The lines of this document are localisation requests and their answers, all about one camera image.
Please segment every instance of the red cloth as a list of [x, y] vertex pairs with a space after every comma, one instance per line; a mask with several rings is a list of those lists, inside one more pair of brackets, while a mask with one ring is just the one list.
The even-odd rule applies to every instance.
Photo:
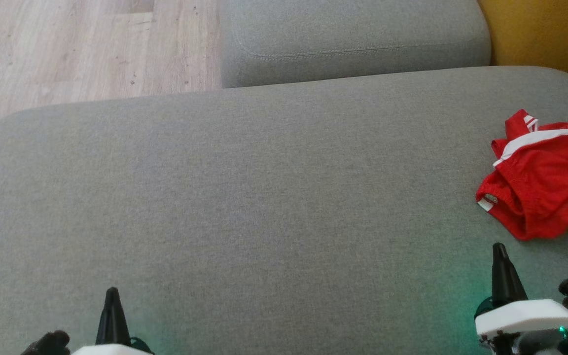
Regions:
[[477, 191], [477, 203], [519, 240], [566, 232], [568, 122], [538, 127], [520, 110], [505, 122], [505, 134], [507, 139], [492, 142], [498, 160]]

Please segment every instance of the gray ottoman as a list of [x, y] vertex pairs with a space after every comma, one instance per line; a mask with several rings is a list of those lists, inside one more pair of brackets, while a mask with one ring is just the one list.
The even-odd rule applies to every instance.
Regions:
[[0, 122], [0, 355], [93, 342], [106, 288], [160, 355], [485, 355], [504, 242], [561, 299], [568, 234], [521, 243], [475, 202], [525, 108], [568, 74], [462, 68], [54, 106]]
[[485, 66], [476, 0], [223, 0], [223, 87]]

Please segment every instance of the gray cushion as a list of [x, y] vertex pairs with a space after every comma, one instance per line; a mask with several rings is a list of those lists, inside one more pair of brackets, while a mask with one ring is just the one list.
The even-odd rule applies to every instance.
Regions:
[[476, 0], [223, 2], [223, 87], [490, 62]]
[[519, 108], [568, 75], [465, 68], [20, 112], [0, 123], [0, 355], [93, 342], [117, 286], [161, 355], [479, 354], [507, 244], [561, 299], [568, 235], [521, 243], [475, 203]]

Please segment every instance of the light wood plank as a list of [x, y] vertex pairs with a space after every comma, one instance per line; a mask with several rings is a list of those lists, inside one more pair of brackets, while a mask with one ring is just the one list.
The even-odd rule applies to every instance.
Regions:
[[220, 88], [218, 0], [0, 0], [0, 119]]

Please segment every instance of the white robot part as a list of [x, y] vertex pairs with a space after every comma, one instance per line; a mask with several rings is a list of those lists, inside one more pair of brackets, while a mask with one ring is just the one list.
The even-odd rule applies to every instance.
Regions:
[[568, 329], [568, 309], [553, 299], [516, 301], [475, 318], [479, 337], [492, 339], [498, 333], [523, 333], [537, 330]]
[[106, 344], [96, 346], [83, 346], [73, 355], [150, 355], [138, 349], [129, 348], [120, 344]]

